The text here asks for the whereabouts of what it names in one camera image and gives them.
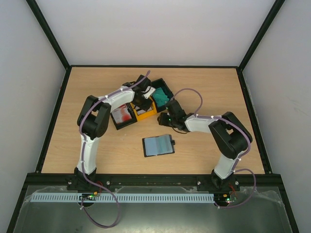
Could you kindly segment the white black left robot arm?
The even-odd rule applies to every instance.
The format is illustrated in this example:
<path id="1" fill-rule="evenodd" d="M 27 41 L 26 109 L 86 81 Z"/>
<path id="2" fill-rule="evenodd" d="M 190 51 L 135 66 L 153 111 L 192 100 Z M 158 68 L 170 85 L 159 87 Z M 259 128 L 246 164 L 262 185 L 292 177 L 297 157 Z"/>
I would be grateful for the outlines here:
<path id="1" fill-rule="evenodd" d="M 150 71 L 147 71 L 135 82 L 125 83 L 108 95 L 87 97 L 77 120 L 81 135 L 81 151 L 74 174 L 79 180 L 100 186 L 95 183 L 96 156 L 100 138 L 108 128 L 110 114 L 131 102 L 144 111 L 151 108 L 150 96 L 155 89 L 148 79 L 149 74 Z"/>

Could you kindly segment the black leather card holder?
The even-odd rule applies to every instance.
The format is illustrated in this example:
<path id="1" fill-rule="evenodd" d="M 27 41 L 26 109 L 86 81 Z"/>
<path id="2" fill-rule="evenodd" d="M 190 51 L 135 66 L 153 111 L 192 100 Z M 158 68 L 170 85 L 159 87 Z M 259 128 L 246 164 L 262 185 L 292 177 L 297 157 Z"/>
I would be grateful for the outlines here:
<path id="1" fill-rule="evenodd" d="M 145 158 L 175 153 L 175 141 L 171 134 L 143 138 L 142 146 Z"/>

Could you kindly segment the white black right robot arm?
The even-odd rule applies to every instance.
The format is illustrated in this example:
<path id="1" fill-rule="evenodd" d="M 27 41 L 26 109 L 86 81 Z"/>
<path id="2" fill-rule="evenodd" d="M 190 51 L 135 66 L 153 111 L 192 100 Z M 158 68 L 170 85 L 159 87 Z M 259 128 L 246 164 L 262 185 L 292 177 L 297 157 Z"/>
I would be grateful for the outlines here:
<path id="1" fill-rule="evenodd" d="M 250 132 L 232 112 L 220 116 L 186 114 L 176 100 L 168 102 L 166 110 L 157 118 L 159 125 L 184 133 L 201 132 L 213 136 L 221 156 L 211 172 L 211 182 L 217 190 L 227 187 L 238 162 L 251 149 L 253 138 Z"/>

